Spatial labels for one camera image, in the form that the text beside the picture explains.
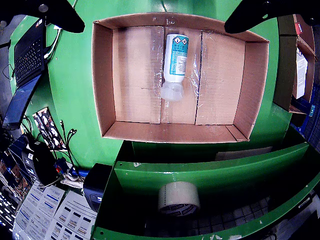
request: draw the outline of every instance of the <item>bottle label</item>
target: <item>bottle label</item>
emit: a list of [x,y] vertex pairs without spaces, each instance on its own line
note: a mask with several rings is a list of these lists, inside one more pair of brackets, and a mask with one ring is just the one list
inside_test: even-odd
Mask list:
[[172,52],[170,61],[170,74],[184,76],[187,66],[189,38],[176,36],[172,40]]

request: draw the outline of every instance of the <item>bottle cap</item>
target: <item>bottle cap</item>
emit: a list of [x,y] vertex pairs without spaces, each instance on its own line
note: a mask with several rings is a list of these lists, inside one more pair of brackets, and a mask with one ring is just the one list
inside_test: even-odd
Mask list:
[[165,81],[162,85],[160,96],[168,102],[178,102],[184,96],[184,88],[180,82]]

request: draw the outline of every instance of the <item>packing tape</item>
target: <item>packing tape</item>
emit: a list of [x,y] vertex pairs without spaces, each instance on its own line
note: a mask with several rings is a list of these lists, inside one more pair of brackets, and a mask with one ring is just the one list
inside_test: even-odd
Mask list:
[[171,182],[159,190],[158,210],[169,216],[186,216],[200,209],[197,187],[185,181]]

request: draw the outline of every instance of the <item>open cardboard box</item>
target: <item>open cardboard box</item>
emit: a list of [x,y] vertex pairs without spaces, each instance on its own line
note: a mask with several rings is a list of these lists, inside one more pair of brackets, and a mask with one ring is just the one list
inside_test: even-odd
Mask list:
[[[159,94],[168,33],[189,37],[184,97],[175,103]],[[268,40],[249,31],[228,34],[224,22],[207,17],[153,12],[94,21],[93,91],[101,135],[155,143],[249,141],[268,56]]]
[[[291,99],[294,85],[297,81],[297,48],[308,62],[305,76],[304,96],[307,102],[311,100],[315,73],[315,42],[312,27],[307,25],[300,15],[278,17],[279,29],[279,64],[273,102],[289,113],[305,114],[293,105]],[[299,22],[302,33],[297,34],[295,23]]]

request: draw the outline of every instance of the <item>laptop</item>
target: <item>laptop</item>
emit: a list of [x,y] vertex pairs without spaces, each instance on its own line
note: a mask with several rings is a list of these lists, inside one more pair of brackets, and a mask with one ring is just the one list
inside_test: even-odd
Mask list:
[[2,127],[7,130],[20,128],[29,102],[45,71],[44,48],[46,26],[38,19],[14,46],[14,74],[17,85]]

